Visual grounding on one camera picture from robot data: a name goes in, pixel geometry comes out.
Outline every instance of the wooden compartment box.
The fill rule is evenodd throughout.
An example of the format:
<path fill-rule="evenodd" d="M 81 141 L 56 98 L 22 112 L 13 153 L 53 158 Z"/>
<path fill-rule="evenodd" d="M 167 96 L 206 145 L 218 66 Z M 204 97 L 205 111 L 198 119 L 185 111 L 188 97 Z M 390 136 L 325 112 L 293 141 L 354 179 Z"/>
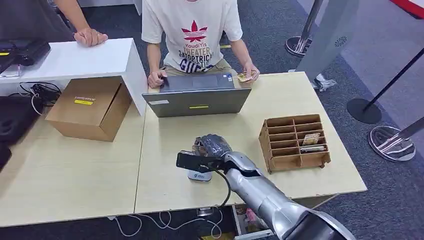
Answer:
<path fill-rule="evenodd" d="M 301 153 L 305 135 L 320 133 L 318 143 L 325 151 Z M 319 114 L 269 118 L 263 122 L 259 142 L 269 173 L 321 167 L 330 162 L 330 153 Z"/>

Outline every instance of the white t-shirt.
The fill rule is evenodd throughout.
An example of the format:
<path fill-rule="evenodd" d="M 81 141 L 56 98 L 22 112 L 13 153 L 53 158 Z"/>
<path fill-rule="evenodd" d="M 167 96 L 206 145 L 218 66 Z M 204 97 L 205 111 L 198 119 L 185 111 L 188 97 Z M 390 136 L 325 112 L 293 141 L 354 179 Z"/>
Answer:
<path fill-rule="evenodd" d="M 158 44 L 166 34 L 169 53 L 163 63 L 185 73 L 205 72 L 223 55 L 223 31 L 242 38 L 237 0 L 143 0 L 141 39 Z"/>

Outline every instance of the hand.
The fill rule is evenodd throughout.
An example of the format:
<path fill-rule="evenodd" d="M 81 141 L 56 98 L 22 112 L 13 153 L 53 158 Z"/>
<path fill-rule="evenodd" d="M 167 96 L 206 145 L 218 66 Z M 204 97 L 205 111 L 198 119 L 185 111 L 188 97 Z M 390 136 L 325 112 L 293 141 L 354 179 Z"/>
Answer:
<path fill-rule="evenodd" d="M 250 79 L 250 80 L 245 82 L 247 84 L 256 81 L 259 77 L 259 74 L 261 74 L 259 72 L 259 70 L 256 68 L 256 66 L 253 65 L 253 63 L 251 61 L 248 61 L 244 64 L 243 71 L 246 72 L 247 79 Z"/>
<path fill-rule="evenodd" d="M 233 151 L 228 142 L 216 134 L 197 137 L 194 145 L 203 146 L 208 157 L 221 157 L 223 154 Z"/>
<path fill-rule="evenodd" d="M 159 87 L 164 83 L 164 80 L 161 79 L 162 77 L 168 77 L 167 72 L 165 70 L 151 71 L 150 75 L 147 78 L 148 85 L 152 89 Z"/>
<path fill-rule="evenodd" d="M 108 40 L 108 35 L 106 34 L 102 34 L 92 28 L 84 28 L 81 31 L 78 31 L 77 33 L 75 33 L 73 35 L 73 38 L 75 38 L 75 40 L 86 46 L 86 47 L 91 47 L 91 46 L 95 46 L 98 44 L 102 44 L 103 42 L 105 42 L 106 40 Z"/>

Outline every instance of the human hand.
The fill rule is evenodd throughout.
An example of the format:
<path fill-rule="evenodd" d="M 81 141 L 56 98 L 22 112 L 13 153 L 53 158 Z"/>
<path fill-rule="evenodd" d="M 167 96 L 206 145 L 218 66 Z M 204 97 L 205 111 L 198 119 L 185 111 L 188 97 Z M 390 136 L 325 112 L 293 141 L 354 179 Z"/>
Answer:
<path fill-rule="evenodd" d="M 84 28 L 81 31 L 76 32 L 73 38 L 80 44 L 91 47 L 98 44 L 102 44 L 108 40 L 108 35 L 100 33 L 92 28 Z"/>
<path fill-rule="evenodd" d="M 147 78 L 148 85 L 152 89 L 159 87 L 164 83 L 164 80 L 161 79 L 162 77 L 168 77 L 167 72 L 165 70 L 151 71 L 150 75 Z"/>
<path fill-rule="evenodd" d="M 253 65 L 251 61 L 248 61 L 244 64 L 243 71 L 246 72 L 246 78 L 249 79 L 245 82 L 246 84 L 253 83 L 258 79 L 259 74 L 261 74 L 258 68 L 256 68 L 256 66 Z"/>

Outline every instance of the red object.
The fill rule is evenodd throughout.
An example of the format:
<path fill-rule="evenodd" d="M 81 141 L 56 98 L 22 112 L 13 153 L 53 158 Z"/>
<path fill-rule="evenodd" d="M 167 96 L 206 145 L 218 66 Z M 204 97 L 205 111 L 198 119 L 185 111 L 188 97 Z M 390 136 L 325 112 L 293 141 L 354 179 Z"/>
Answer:
<path fill-rule="evenodd" d="M 424 19 L 424 8 L 418 6 L 417 4 L 409 1 L 409 0 L 391 0 L 394 4 L 398 5 L 405 11 L 416 15 L 422 19 Z"/>

